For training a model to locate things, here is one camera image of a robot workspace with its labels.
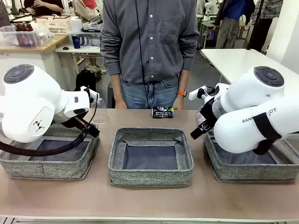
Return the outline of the person's left hand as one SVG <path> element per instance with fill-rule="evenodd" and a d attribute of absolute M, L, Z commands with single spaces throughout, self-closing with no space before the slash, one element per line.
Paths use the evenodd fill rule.
<path fill-rule="evenodd" d="M 172 107 L 175 110 L 183 110 L 184 109 L 184 97 L 182 95 L 177 95 Z"/>

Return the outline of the person's right hand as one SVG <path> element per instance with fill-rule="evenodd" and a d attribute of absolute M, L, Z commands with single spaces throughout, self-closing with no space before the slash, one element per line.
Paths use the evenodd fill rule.
<path fill-rule="evenodd" d="M 114 98 L 115 99 L 115 108 L 116 109 L 127 109 L 127 105 L 122 97 Z"/>

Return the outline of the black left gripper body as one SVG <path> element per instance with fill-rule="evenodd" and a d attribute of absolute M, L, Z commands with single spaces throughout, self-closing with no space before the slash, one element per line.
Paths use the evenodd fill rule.
<path fill-rule="evenodd" d="M 73 117 L 73 124 L 79 130 L 89 130 L 90 124 L 81 117 Z"/>

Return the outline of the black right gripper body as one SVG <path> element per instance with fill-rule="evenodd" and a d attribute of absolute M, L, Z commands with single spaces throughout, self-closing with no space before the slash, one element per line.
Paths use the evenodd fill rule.
<path fill-rule="evenodd" d="M 203 107 L 200 109 L 200 114 L 203 117 L 200 128 L 213 128 L 218 120 L 213 112 L 213 104 L 215 103 L 214 97 L 201 97 L 204 101 Z"/>

